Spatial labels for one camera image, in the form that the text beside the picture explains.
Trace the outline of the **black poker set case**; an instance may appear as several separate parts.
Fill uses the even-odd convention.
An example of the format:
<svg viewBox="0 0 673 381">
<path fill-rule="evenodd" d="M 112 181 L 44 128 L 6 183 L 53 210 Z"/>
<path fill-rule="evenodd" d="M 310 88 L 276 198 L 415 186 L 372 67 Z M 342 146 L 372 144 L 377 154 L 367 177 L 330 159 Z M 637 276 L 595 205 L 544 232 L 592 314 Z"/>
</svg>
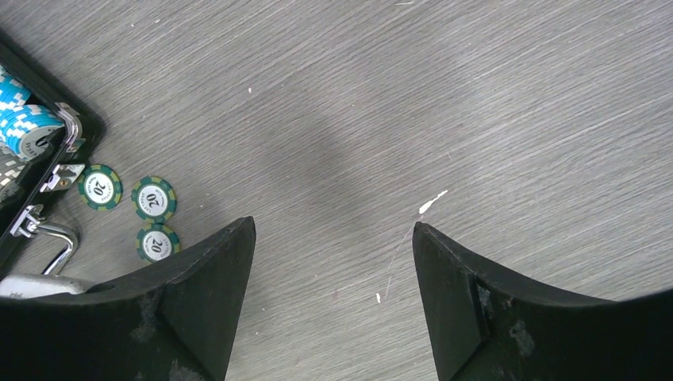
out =
<svg viewBox="0 0 673 381">
<path fill-rule="evenodd" d="M 40 61 L 23 49 L 8 33 L 1 31 L 1 64 L 25 84 L 37 100 L 52 112 L 63 111 L 67 127 L 49 136 L 46 152 L 27 163 L 18 177 L 23 192 L 1 206 L 1 277 L 14 267 L 28 237 L 13 236 L 10 230 L 21 221 L 27 206 L 42 205 L 48 212 L 61 198 L 62 190 L 40 191 L 58 164 L 87 164 L 104 135 L 102 119 L 69 91 Z"/>
</svg>

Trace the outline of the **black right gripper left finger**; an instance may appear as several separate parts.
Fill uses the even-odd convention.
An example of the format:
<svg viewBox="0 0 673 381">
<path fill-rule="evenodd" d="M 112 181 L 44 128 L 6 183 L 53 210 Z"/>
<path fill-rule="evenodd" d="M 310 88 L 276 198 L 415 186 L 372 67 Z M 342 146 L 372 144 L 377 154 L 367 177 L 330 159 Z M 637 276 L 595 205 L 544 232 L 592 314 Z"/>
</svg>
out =
<svg viewBox="0 0 673 381">
<path fill-rule="evenodd" d="M 83 294 L 1 300 L 4 380 L 223 380 L 256 245 L 252 217 Z"/>
</svg>

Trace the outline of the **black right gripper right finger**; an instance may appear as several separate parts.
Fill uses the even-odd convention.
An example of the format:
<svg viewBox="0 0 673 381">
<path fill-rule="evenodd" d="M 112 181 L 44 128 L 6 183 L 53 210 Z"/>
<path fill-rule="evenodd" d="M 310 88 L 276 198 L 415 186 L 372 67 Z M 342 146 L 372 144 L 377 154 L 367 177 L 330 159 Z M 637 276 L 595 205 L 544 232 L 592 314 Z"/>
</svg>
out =
<svg viewBox="0 0 673 381">
<path fill-rule="evenodd" d="M 593 298 L 504 267 L 426 223 L 412 241 L 439 379 L 671 379 L 671 291 Z"/>
</svg>

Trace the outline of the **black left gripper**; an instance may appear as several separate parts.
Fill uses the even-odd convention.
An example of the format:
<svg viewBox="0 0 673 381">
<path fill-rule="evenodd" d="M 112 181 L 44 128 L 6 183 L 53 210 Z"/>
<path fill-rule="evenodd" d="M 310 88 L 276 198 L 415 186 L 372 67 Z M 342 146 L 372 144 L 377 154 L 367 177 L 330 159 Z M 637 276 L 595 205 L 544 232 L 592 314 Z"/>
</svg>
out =
<svg viewBox="0 0 673 381">
<path fill-rule="evenodd" d="M 92 282 L 58 275 L 10 274 L 1 281 L 3 298 L 40 298 L 53 294 L 82 294 Z"/>
</svg>

